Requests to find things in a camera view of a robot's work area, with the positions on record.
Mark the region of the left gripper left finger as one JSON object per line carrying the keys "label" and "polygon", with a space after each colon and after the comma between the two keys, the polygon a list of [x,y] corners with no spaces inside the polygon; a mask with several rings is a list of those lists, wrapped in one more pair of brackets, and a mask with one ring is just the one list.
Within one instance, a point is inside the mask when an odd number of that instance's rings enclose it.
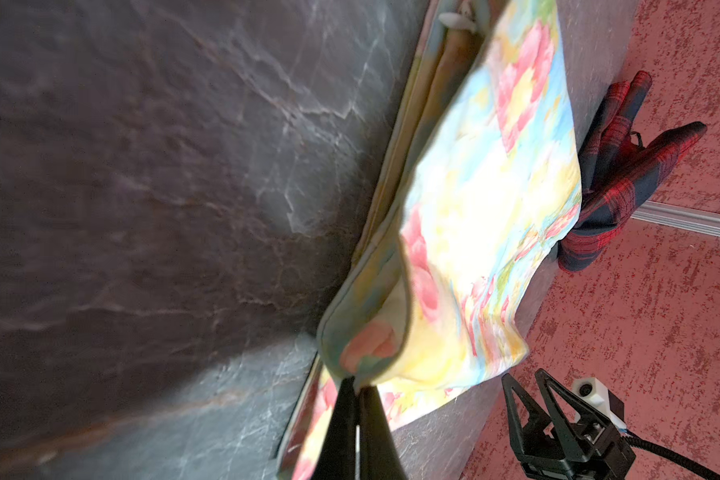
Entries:
{"label": "left gripper left finger", "polygon": [[353,383],[353,377],[341,382],[312,480],[355,478],[358,397]]}

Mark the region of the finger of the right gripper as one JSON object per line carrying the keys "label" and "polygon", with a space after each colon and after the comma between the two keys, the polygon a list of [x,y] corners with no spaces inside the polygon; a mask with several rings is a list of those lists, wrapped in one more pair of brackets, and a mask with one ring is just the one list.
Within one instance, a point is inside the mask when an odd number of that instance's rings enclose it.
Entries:
{"label": "finger of the right gripper", "polygon": [[538,450],[546,444],[549,416],[510,374],[501,378],[507,408],[509,441],[513,450]]}
{"label": "finger of the right gripper", "polygon": [[596,438],[597,413],[546,370],[538,369],[535,380],[559,438]]}

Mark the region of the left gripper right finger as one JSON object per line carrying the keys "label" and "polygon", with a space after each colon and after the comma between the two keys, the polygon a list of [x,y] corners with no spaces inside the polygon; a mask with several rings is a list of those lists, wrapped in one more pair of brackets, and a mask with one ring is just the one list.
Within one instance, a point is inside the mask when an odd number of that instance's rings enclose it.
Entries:
{"label": "left gripper right finger", "polygon": [[359,478],[361,480],[406,480],[395,448],[381,397],[376,387],[358,394]]}

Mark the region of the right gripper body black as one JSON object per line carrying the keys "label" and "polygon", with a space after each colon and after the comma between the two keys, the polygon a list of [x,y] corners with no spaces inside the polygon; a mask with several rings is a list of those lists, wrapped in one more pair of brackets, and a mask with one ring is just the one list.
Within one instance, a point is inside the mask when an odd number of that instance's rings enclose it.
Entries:
{"label": "right gripper body black", "polygon": [[636,455],[608,420],[533,416],[509,420],[510,446],[530,479],[624,479]]}

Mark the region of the red plaid skirt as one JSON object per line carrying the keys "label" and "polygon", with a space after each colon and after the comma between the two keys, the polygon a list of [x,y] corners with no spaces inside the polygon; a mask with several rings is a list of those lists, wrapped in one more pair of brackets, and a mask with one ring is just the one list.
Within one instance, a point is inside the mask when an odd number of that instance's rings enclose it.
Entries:
{"label": "red plaid skirt", "polygon": [[645,144],[633,123],[651,86],[651,75],[640,70],[631,81],[612,84],[598,108],[578,152],[582,208],[560,241],[564,271],[590,266],[706,133],[696,121]]}

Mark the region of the pastel floral skirt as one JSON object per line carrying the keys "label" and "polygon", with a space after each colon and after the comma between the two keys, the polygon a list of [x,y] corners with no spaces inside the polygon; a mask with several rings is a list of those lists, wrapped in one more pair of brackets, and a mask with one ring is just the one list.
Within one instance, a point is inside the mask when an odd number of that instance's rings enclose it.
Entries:
{"label": "pastel floral skirt", "polygon": [[312,476],[346,378],[392,431],[518,364],[515,314],[580,208],[556,3],[432,2],[279,477]]}

